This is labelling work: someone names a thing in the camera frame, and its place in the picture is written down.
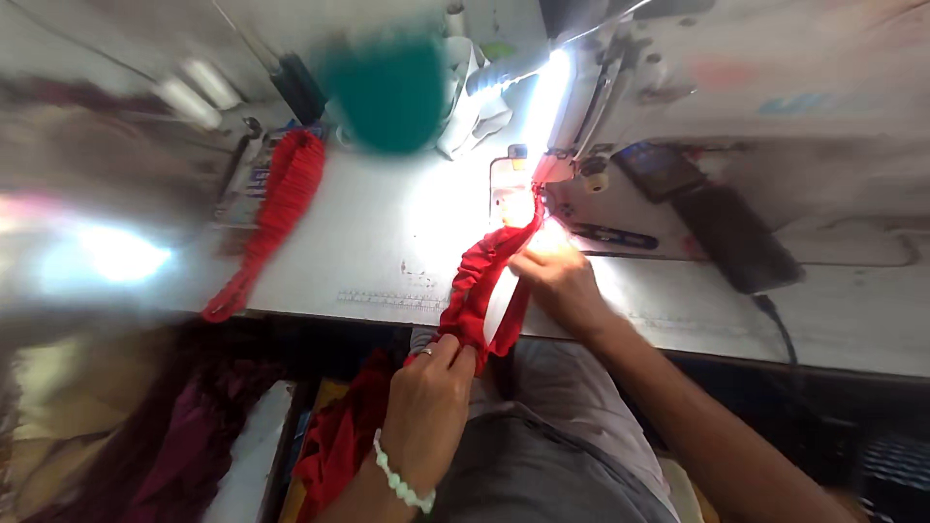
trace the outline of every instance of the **black cable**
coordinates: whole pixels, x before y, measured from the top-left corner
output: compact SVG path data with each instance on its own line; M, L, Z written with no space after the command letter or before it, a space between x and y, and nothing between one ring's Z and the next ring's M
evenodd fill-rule
M41 18L39 15L33 13L31 10L27 9L26 7L23 7L23 6L21 6L20 4L17 4L14 0L7 0L7 3L10 4L11 6L15 7L16 9L18 9L18 10L20 11L20 13L22 14L22 16L24 16L24 17L26 17L27 19L29 19L32 23L34 23L35 25L41 27L42 29L45 29L45 30L48 31L49 33L52 33L52 34L56 35L58 38L61 38L62 40L67 40L67 41L71 42L72 44L75 44L76 46L78 46L78 47L80 47L80 48L82 48L82 49L84 49L84 50L90 51L90 52L94 53L95 55L97 55L97 56L99 56L99 57L102 57L102 58L104 58L104 59L106 59L106 60L109 60L110 62L115 63L116 65L118 65L118 66L120 66L120 67L122 67L122 68L124 68L124 69L126 69L126 70L128 70L128 71L131 71L132 73L135 73L135 74L141 76L142 78L145 78L146 80L152 82L153 84L157 84L157 83L158 83L157 81L155 81L155 79L154 79L153 77L149 76L149 75L146 74L146 73L143 73L142 71L136 69L135 67L129 65L128 63L125 63L124 61L120 61L119 59L114 58L114 57L108 55L107 53L105 53L105 52L103 52L103 51L97 49L96 47L93 47L93 46L91 46L90 44L86 44L86 43L84 43L84 42L78 40L77 38L74 38L73 36L71 36L71 35L69 35L69 34L67 34L67 33L64 33L64 32L62 32L62 31L60 31L59 29L57 29L57 28L55 28L55 27L49 25L47 22L45 22L44 20L42 20L42 18Z
M798 365L798 353L794 350L794 342L791 341L791 335L788 333L788 329L785 328L785 324L781 321L781 316L778 315L778 309L775 303L765 294L753 294L751 298L755 306L762 311L763 314L768 316L769 319L775 323L775 326L778 327L781 340L785 343L785 349L788 351L788 375L791 381L791 392L795 402L799 405L806 405L806 401L804 401L804 376L801 374L800 366Z

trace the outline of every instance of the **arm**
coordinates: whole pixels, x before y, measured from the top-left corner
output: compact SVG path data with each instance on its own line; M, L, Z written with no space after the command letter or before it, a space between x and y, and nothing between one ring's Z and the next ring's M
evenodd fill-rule
M452 463L468 421L475 365L474 349L459 350L455 336L446 334L427 348L432 355L420 353L413 363L394 373L381 430L388 466L420 499L436 488ZM416 514L388 487L373 450L314 523L402 523Z
M537 303L621 383L714 508L753 523L850 521L811 478L691 382L601 297L591 264L561 242L511 258Z

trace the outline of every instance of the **maroon fabric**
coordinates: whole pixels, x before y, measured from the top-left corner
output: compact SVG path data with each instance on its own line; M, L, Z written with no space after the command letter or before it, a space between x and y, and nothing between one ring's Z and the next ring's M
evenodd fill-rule
M91 465L81 495L30 522L195 523L278 366L181 355Z
M298 522L312 521L355 477L371 451L375 431L384 424L392 375L391 361L375 349L346 395L313 414L306 457L293 473L307 490Z

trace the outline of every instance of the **hand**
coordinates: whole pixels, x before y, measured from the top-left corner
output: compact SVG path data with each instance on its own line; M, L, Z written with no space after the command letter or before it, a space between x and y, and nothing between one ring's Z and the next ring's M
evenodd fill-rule
M465 422L474 375L475 351L458 349L451 334L430 343L391 379L381 448L388 466L426 497L452 463Z
M601 297L591 263L560 228L547 223L528 247L511 257L510 267L530 281L542 310L579 340L588 340L616 319Z

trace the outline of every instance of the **red garment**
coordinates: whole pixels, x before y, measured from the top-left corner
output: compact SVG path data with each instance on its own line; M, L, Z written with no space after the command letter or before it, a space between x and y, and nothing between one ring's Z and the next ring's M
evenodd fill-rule
M449 306L439 316L436 339L446 333L454 334L461 345L471 345L477 350L475 376L480 376L485 369L489 354L507 355L507 351L520 337L526 307L529 305L530 290L523 279L517 282L511 302L491 343L485 343L485 315L500 273L507 266L511 256L516 254L542 225L542 199L536 187L533 192L536 213L526 227L501 227L485 235L481 241L465 251L458 274L452 280Z
M306 129L288 132L274 148L265 201L255 219L259 228L246 243L239 272L200 313L206 321L218 323L246 308L261 269L310 206L325 160L323 142Z
M371 451L375 430L388 413L393 367L375 349L352 380L349 392L313 414L307 428L307 457L294 467L307 495L298 522L309 522L342 493Z

